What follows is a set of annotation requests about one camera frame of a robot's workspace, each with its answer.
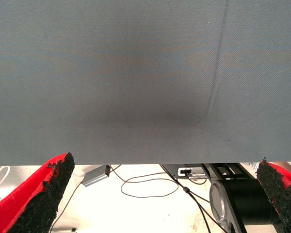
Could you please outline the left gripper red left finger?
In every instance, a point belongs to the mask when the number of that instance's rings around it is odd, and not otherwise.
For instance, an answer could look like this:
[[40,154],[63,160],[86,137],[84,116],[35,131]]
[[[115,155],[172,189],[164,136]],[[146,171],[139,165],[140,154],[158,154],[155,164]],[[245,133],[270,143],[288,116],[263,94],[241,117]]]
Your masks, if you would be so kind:
[[47,233],[75,168],[68,152],[55,156],[0,201],[0,233]]

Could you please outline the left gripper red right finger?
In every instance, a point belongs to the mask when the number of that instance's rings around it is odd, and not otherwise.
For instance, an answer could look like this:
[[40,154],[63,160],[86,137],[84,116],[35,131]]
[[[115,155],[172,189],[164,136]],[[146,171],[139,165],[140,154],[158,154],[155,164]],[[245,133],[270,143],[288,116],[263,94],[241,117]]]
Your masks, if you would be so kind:
[[257,179],[282,221],[284,231],[291,233],[291,165],[263,159],[257,169]]

